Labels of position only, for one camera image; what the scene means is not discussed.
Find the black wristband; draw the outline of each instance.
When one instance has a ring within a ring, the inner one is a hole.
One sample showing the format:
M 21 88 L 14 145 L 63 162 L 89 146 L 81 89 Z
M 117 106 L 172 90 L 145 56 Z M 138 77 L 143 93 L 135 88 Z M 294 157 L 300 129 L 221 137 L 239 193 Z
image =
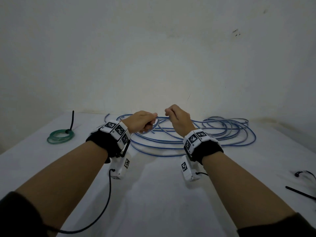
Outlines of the black wristband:
M 224 153 L 223 149 L 220 147 L 219 144 L 217 144 L 214 141 L 209 140 L 209 141 L 202 142 L 198 147 L 196 147 L 192 153 L 191 158 L 193 161 L 197 161 L 201 165 L 203 165 L 202 159 L 204 156 L 212 155 L 219 151 Z
M 108 157 L 113 158 L 121 152 L 116 139 L 110 134 L 103 131 L 97 131 L 92 133 L 87 139 L 87 141 L 93 141 L 98 146 L 105 149 L 108 153 Z

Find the black sleeve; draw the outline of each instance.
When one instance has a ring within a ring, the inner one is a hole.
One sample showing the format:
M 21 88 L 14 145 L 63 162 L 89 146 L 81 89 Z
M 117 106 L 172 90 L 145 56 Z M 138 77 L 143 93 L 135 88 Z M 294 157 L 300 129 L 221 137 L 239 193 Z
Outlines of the black sleeve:
M 301 236 L 310 237 L 316 236 L 316 229 L 314 229 L 307 221 L 296 213 L 282 221 L 270 225 L 258 225 L 239 229 L 240 237 L 248 236 Z
M 0 200 L 0 235 L 47 237 L 37 209 L 22 195 L 10 192 Z

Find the person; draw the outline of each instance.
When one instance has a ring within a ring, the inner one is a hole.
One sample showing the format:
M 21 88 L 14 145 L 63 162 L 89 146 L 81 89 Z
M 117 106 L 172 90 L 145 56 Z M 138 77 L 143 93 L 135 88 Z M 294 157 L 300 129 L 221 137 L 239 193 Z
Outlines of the person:
M 196 129 L 177 105 L 165 113 L 180 136 Z M 156 117 L 157 113 L 139 111 L 122 122 L 130 133 L 145 132 Z M 112 152 L 98 143 L 88 138 L 6 195 L 0 201 L 1 236 L 55 236 L 46 227 L 61 228 Z M 200 161 L 240 236 L 316 236 L 299 213 L 222 151 Z

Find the white table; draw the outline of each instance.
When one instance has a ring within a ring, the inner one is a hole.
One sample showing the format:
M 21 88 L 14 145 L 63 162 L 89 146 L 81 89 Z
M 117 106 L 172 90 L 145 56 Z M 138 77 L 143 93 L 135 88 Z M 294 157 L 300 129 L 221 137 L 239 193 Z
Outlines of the white table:
M 69 128 L 71 114 L 65 113 L 3 153 L 0 198 L 83 143 L 103 118 L 100 114 L 76 113 L 75 137 L 63 144 L 47 143 L 52 131 Z M 250 126 L 257 141 L 247 147 L 226 147 L 225 153 L 316 227 L 316 203 L 285 189 L 288 185 L 316 196 L 308 180 L 293 175 L 299 170 L 316 173 L 316 154 L 270 127 L 258 123 Z M 105 213 L 76 236 L 237 236 L 207 176 L 188 183 L 182 177 L 179 157 L 156 158 L 132 147 L 127 155 L 131 159 L 127 174 L 123 180 L 112 180 L 111 200 Z M 102 167 L 62 229 L 80 229 L 100 214 L 108 198 L 108 168 L 107 164 Z

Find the person's right hand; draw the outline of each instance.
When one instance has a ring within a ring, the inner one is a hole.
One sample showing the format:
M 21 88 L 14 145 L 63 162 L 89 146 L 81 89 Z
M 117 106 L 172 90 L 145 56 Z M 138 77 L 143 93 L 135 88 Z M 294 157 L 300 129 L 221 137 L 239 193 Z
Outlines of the person's right hand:
M 165 115 L 169 116 L 174 130 L 182 137 L 185 137 L 190 131 L 195 130 L 190 114 L 185 112 L 177 105 L 165 109 Z

